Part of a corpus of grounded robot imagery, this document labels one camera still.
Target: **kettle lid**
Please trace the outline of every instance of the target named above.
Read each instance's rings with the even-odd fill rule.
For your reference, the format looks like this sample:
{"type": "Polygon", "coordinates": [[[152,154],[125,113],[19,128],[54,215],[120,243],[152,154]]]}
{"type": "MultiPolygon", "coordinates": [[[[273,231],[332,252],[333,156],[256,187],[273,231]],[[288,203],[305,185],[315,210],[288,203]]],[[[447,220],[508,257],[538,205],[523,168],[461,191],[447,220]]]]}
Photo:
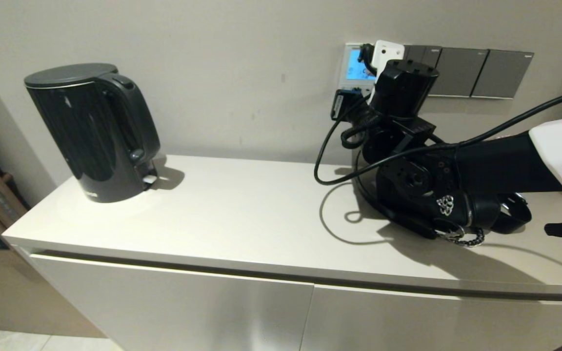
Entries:
{"type": "Polygon", "coordinates": [[[48,88],[83,84],[92,82],[102,74],[118,73],[118,71],[116,66],[109,63],[71,64],[30,74],[25,77],[25,86],[29,88],[48,88]]]}

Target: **tile floor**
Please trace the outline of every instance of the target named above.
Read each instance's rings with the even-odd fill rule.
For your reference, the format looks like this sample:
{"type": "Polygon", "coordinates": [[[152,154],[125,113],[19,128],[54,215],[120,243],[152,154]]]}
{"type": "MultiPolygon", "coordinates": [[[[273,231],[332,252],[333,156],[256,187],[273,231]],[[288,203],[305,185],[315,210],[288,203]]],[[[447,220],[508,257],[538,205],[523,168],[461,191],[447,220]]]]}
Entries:
{"type": "Polygon", "coordinates": [[[0,351],[122,351],[105,338],[60,337],[55,335],[0,331],[0,351]]]}

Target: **cabinet door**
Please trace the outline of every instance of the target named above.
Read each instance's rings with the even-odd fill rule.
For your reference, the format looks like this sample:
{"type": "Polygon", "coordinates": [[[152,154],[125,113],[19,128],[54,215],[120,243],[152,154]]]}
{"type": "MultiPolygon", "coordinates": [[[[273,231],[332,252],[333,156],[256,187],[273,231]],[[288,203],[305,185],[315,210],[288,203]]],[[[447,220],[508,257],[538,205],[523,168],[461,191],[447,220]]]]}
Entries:
{"type": "Polygon", "coordinates": [[[552,351],[562,302],[316,285],[301,351],[552,351]]]}
{"type": "Polygon", "coordinates": [[[31,255],[125,351],[298,351],[314,284],[31,255]]]}

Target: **kettle handle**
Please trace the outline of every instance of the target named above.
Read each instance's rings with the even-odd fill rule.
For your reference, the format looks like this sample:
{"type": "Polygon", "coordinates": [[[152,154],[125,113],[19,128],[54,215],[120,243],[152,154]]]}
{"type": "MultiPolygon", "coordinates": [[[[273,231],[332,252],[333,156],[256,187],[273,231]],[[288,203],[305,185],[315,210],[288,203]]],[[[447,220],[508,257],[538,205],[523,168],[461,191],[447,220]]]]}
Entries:
{"type": "Polygon", "coordinates": [[[160,149],[160,140],[149,107],[138,86],[131,79],[116,73],[100,75],[98,83],[114,94],[125,107],[125,118],[134,131],[139,146],[139,149],[131,150],[129,159],[136,166],[151,160],[160,149]]]}

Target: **digital display screen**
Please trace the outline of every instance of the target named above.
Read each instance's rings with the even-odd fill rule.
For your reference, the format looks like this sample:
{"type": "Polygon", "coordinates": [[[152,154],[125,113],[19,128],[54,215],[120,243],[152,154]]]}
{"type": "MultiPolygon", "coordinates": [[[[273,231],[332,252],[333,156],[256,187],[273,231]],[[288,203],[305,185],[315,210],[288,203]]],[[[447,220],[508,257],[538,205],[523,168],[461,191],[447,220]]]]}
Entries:
{"type": "Polygon", "coordinates": [[[348,58],[348,70],[346,71],[346,79],[357,80],[374,80],[375,76],[370,74],[365,68],[363,62],[357,62],[359,58],[359,49],[351,50],[348,58]]]}

